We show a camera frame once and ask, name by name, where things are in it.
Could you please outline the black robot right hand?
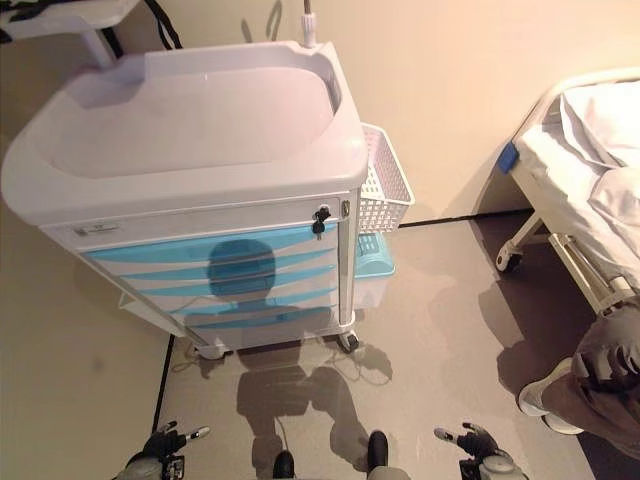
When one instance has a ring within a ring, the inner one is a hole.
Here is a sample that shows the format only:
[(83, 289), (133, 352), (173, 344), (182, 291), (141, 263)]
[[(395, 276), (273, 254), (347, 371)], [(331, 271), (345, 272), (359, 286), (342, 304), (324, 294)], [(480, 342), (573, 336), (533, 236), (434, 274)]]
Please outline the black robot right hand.
[(486, 429), (471, 422), (463, 422), (462, 428), (465, 432), (457, 434), (445, 428), (436, 427), (434, 435), (439, 440), (456, 445), (474, 458), (484, 459), (498, 452), (499, 447), (495, 439)]

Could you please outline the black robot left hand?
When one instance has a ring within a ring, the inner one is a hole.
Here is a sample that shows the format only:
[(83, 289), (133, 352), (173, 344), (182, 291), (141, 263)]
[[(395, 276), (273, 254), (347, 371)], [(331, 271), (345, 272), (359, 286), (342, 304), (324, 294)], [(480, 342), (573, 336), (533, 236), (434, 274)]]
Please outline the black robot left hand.
[(147, 458), (164, 462), (187, 444), (203, 439), (211, 432), (211, 427), (205, 425), (180, 433), (177, 426), (178, 422), (172, 420), (156, 429), (145, 442), (142, 450), (129, 459), (127, 466)]

